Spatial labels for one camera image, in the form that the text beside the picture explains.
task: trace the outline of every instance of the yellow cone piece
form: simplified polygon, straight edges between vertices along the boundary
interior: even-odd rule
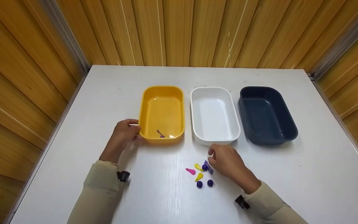
[[[196,178],[195,182],[201,180],[203,177],[204,177],[204,175],[203,175],[202,173],[199,173],[199,174],[197,175],[197,178]]]
[[[198,169],[199,171],[203,172],[202,167],[201,167],[198,163],[194,164],[194,168],[196,168],[196,169]]]

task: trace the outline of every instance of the small plastic toy piece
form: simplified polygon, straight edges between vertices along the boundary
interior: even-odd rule
[[[194,164],[194,168],[196,168],[199,171],[203,172],[203,168],[198,163]]]
[[[203,182],[197,181],[197,187],[198,187],[198,188],[202,188],[202,187],[203,187]]]
[[[203,177],[204,177],[203,173],[199,173],[199,174],[197,175],[197,177],[196,177],[195,182],[201,180]]]
[[[186,170],[191,173],[192,175],[195,175],[196,174],[196,171],[194,169],[189,169],[189,168],[186,168]]]
[[[204,165],[206,165],[206,166],[208,167],[208,171],[209,171],[209,173],[212,175],[212,174],[213,174],[213,169],[212,169],[212,167],[209,165],[209,163],[208,163],[207,160],[204,161]]]
[[[212,187],[213,186],[213,180],[208,180],[206,182],[206,185],[208,185],[208,187]]]
[[[161,134],[161,132],[159,132],[159,130],[157,130],[157,132],[159,133],[160,138],[165,138],[165,135]]]
[[[207,166],[206,164],[203,164],[202,168],[203,168],[203,171],[207,171],[207,170],[208,170],[208,166]]]

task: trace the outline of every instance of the dark blue plastic tray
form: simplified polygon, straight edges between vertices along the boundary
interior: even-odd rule
[[[281,94],[274,88],[247,86],[238,101],[247,138],[256,145],[280,145],[294,140],[297,127]]]

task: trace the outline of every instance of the yellow plastic tray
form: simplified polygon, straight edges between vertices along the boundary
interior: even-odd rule
[[[143,92],[140,106],[140,135],[151,144],[171,144],[185,132],[184,96],[175,86],[151,86]]]

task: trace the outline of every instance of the purple ball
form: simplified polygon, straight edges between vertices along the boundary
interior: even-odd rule
[[[204,164],[204,165],[202,166],[202,169],[203,169],[204,171],[207,171],[207,170],[208,170],[207,164]]]
[[[206,182],[206,184],[208,185],[208,187],[212,187],[213,186],[213,180],[208,180]]]
[[[198,188],[202,188],[202,187],[203,187],[203,182],[197,181],[197,187],[198,187]]]

